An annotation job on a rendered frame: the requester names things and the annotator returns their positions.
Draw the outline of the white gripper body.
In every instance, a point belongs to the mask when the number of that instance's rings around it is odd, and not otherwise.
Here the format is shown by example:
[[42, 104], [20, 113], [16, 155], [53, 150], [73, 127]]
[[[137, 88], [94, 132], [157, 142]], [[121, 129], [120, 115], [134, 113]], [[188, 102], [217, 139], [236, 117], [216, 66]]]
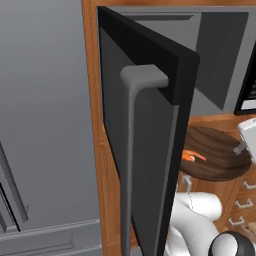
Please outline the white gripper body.
[[238, 130], [249, 152], [256, 155], [256, 118], [239, 123]]

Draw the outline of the grey microwave oven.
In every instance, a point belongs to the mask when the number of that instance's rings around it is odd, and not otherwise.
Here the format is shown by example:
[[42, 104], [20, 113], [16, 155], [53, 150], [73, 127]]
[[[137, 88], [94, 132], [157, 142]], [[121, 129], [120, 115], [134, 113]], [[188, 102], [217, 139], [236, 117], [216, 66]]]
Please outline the grey microwave oven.
[[124, 16], [98, 9], [103, 117], [119, 111], [120, 72], [154, 65], [169, 79], [159, 92], [179, 115], [233, 110], [235, 65], [248, 35], [247, 12], [197, 12]]

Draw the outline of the dark brown wooden bowl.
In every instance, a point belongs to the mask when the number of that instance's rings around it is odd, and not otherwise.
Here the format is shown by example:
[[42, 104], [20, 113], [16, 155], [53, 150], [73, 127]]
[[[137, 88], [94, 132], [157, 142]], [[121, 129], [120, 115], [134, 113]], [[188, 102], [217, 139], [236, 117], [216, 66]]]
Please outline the dark brown wooden bowl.
[[244, 149], [239, 155], [233, 151], [240, 144], [234, 137], [214, 128], [190, 126], [184, 148], [195, 151], [206, 160], [181, 161], [180, 170], [198, 179], [228, 181], [245, 174], [251, 167], [250, 154]]

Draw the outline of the grey fridge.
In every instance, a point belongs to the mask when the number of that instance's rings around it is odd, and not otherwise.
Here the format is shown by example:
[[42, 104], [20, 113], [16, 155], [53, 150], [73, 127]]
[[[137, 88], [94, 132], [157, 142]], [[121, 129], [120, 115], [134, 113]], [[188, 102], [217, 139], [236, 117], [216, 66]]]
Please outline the grey fridge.
[[39, 256], [102, 256], [81, 0], [0, 0], [0, 242], [72, 234]]

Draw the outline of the wooden cabinet frame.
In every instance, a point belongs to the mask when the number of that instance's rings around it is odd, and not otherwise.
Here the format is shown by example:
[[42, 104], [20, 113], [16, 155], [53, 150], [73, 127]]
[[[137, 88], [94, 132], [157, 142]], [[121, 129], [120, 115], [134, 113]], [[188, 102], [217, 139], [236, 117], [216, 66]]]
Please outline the wooden cabinet frame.
[[105, 249], [104, 256], [121, 255], [121, 206], [120, 206], [120, 179], [110, 144], [106, 134], [103, 120], [103, 101], [100, 65], [100, 41], [98, 9], [108, 7], [124, 16], [146, 13], [148, 15], [167, 13], [197, 13], [197, 12], [247, 12], [249, 14], [248, 35], [245, 39], [245, 47], [240, 52], [245, 52], [247, 48], [247, 38], [256, 20], [250, 8], [224, 7], [224, 6], [163, 6], [152, 8], [145, 3], [140, 3], [135, 7], [122, 6], [121, 0], [82, 0], [83, 20], [85, 30], [86, 57], [89, 72], [90, 107], [92, 114], [94, 149], [96, 157], [97, 183], [99, 185], [100, 198], [100, 218], [102, 230], [105, 235], [104, 241], [108, 242], [110, 229], [119, 227], [119, 242], [115, 249]]

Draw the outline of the orange shrimp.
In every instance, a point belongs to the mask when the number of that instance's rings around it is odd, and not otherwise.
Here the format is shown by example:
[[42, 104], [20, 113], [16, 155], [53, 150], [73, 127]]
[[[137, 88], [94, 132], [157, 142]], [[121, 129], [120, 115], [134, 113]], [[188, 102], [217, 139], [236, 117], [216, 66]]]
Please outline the orange shrimp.
[[182, 159], [184, 161], [188, 161], [188, 162], [194, 162], [196, 158], [199, 158], [203, 161], [206, 160], [206, 158], [204, 156], [202, 156], [201, 154], [195, 152], [195, 151], [191, 151], [191, 150], [186, 150], [184, 149], [182, 151]]

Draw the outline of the black microwave door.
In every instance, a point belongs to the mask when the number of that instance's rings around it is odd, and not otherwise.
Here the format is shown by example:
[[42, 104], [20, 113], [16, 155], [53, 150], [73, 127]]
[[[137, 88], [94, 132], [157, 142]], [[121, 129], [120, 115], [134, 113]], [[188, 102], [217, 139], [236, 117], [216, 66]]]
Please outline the black microwave door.
[[[134, 105], [132, 206], [130, 239], [135, 237], [143, 256], [163, 256], [188, 119], [179, 115], [159, 92], [138, 93]], [[120, 179], [125, 160], [125, 104], [120, 78], [120, 110], [104, 120]]]

